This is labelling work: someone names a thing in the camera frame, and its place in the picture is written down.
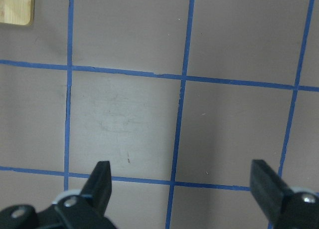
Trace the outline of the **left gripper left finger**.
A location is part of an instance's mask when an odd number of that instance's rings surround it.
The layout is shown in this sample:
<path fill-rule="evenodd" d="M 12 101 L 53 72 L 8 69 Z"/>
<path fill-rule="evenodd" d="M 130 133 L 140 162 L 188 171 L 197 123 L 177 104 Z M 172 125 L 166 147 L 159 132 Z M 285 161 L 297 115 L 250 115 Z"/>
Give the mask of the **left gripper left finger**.
<path fill-rule="evenodd" d="M 56 201 L 54 210 L 65 229 L 115 229 L 105 217 L 111 193 L 110 162 L 99 161 L 83 188 L 79 192 L 65 192 Z"/>

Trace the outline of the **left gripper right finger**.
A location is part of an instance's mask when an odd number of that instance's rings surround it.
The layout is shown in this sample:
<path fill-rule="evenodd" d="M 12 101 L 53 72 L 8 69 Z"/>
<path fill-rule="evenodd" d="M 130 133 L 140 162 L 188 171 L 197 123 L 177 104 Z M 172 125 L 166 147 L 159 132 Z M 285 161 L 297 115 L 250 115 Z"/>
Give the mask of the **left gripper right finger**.
<path fill-rule="evenodd" d="M 250 191 L 274 229 L 317 229 L 319 197 L 290 187 L 264 160 L 252 160 Z"/>

